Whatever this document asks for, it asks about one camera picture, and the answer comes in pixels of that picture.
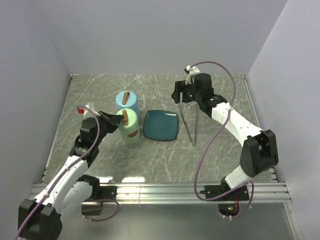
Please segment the metal tongs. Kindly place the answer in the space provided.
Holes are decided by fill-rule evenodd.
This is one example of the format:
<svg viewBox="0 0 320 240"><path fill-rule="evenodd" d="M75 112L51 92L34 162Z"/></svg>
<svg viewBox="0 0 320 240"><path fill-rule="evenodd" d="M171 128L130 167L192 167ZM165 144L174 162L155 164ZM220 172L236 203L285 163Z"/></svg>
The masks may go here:
<svg viewBox="0 0 320 240"><path fill-rule="evenodd" d="M196 145L197 109L195 102L179 103L178 109L185 127L190 145Z"/></svg>

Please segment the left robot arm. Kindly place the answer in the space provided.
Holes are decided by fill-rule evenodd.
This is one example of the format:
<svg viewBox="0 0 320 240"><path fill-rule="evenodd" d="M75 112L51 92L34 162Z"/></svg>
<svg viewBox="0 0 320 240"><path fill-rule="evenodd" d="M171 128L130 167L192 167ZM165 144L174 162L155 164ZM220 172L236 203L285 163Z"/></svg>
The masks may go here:
<svg viewBox="0 0 320 240"><path fill-rule="evenodd" d="M78 111L92 116L81 122L79 135L57 175L33 199L24 199L19 205L15 239L57 240L63 222L83 202L97 202L100 208L104 203L119 206L117 188L104 193L100 180L85 172L99 154L99 144L117 130L124 117L83 106Z"/></svg>

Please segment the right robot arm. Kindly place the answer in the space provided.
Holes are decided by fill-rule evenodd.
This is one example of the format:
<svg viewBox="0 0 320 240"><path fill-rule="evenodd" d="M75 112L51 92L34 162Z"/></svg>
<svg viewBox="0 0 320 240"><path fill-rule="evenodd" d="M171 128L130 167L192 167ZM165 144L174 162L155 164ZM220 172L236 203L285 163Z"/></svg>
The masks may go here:
<svg viewBox="0 0 320 240"><path fill-rule="evenodd" d="M209 74L195 74L191 82L176 81L171 97L177 104L196 102L203 113L220 123L240 143L239 166L220 184L220 194L224 199L233 199L243 184L279 163L275 133L253 125L223 96L216 94Z"/></svg>

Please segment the green canister lid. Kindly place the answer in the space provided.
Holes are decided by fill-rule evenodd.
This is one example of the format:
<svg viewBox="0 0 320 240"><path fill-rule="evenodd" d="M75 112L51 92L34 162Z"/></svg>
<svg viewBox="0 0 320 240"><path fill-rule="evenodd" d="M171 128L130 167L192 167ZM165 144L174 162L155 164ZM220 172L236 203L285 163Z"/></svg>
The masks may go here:
<svg viewBox="0 0 320 240"><path fill-rule="evenodd" d="M136 126L139 125L139 118L137 113L130 108L123 108L119 110L116 115L124 117L118 127L120 130L133 130Z"/></svg>

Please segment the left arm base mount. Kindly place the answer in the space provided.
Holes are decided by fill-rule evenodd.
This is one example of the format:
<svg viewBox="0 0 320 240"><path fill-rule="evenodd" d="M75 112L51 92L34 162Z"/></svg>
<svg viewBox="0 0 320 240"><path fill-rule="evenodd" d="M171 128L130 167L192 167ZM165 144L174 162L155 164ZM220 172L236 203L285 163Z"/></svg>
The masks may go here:
<svg viewBox="0 0 320 240"><path fill-rule="evenodd" d="M86 218L98 217L104 210L104 204L115 204L114 216L120 209L116 201L118 187L114 185L99 186L93 190L93 194L81 204L81 213Z"/></svg>

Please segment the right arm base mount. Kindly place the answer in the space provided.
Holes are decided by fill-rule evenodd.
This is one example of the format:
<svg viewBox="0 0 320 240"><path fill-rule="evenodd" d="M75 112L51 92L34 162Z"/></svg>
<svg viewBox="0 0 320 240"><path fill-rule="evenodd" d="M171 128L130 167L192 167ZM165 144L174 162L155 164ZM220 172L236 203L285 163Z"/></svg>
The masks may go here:
<svg viewBox="0 0 320 240"><path fill-rule="evenodd" d="M200 193L205 195L206 199L210 199L222 195L228 190L228 185L205 185L204 190L202 190ZM218 211L222 215L222 217L233 219L239 217L249 209L253 200L253 192L251 192L251 194L249 195L248 187L244 185L215 200L218 202ZM246 207L242 212L240 207L241 201L248 201Z"/></svg>

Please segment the blue canister lid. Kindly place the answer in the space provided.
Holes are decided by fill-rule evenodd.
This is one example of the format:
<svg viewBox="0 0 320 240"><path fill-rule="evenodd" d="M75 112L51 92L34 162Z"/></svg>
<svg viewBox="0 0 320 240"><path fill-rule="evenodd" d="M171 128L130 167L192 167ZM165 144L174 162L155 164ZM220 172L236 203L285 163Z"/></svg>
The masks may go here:
<svg viewBox="0 0 320 240"><path fill-rule="evenodd" d="M116 106L119 104L126 105L128 102L134 102L134 101L138 101L138 97L134 92L129 90L121 91L120 93L117 94L115 98Z"/></svg>

